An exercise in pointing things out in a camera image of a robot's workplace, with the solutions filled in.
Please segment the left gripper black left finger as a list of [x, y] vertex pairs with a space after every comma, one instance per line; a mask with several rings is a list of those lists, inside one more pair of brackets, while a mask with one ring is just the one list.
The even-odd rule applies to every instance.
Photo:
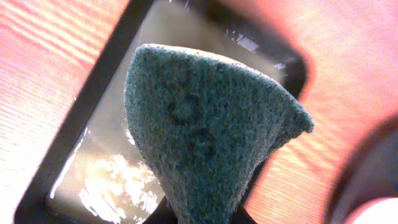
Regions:
[[177, 217], [171, 204], [164, 197], [153, 213], [145, 220], [144, 224], [177, 224]]

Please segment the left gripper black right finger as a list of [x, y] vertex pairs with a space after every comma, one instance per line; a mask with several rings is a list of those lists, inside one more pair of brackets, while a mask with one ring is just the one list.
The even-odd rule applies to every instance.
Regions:
[[238, 224], [257, 224], [242, 205], [238, 206]]

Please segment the pink round plate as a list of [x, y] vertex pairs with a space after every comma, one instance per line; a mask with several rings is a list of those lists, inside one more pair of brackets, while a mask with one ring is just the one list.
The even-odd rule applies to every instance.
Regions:
[[368, 201], [351, 212], [344, 224], [397, 224], [397, 198]]

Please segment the green and yellow sponge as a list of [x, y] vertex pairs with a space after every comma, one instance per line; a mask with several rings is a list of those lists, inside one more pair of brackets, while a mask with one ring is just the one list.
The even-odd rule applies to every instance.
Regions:
[[267, 75], [184, 47], [138, 47], [124, 104], [129, 132], [179, 223], [229, 223], [258, 164], [314, 128]]

